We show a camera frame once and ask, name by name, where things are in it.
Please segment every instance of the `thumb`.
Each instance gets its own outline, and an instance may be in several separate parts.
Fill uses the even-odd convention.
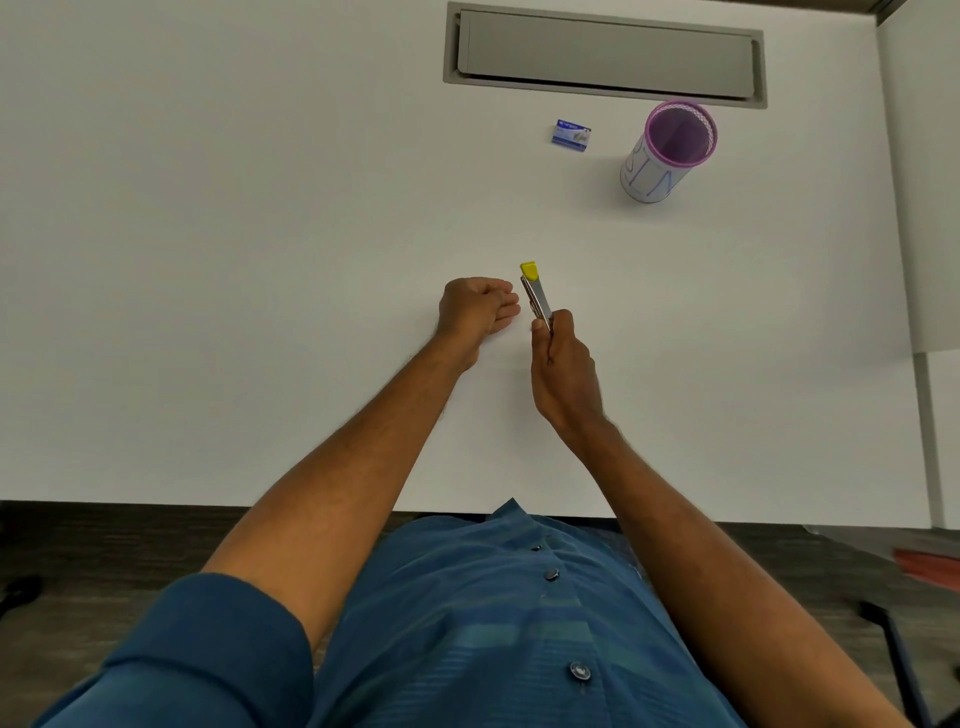
[[[550,358],[550,329],[543,319],[534,319],[530,330],[534,349],[534,362],[546,363]]]

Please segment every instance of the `person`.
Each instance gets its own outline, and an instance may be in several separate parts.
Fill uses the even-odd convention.
[[[552,334],[533,322],[534,402],[646,577],[514,501],[484,522],[422,518],[374,547],[457,380],[519,311],[506,280],[449,283],[420,352],[36,725],[907,725],[631,449],[569,311]]]

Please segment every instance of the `wooden floor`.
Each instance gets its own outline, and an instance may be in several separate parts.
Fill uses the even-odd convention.
[[[46,579],[38,602],[0,620],[0,728],[28,725],[96,669],[157,591],[196,571],[242,513],[178,506],[0,507],[0,583],[32,572]],[[395,514],[388,528],[412,517]],[[896,699],[880,632],[858,618],[852,604],[869,598],[890,608],[934,714],[960,705],[960,684],[952,676],[960,663],[960,595],[906,578],[892,563],[799,526],[725,528]]]

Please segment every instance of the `shirt button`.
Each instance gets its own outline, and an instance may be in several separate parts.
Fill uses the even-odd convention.
[[[570,663],[570,674],[577,680],[587,682],[590,679],[590,668],[582,663]]]

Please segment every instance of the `blue shirt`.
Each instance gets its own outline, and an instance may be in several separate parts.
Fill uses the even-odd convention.
[[[374,550],[313,675],[297,620],[245,582],[167,588],[36,725],[737,726],[636,569],[514,502]]]

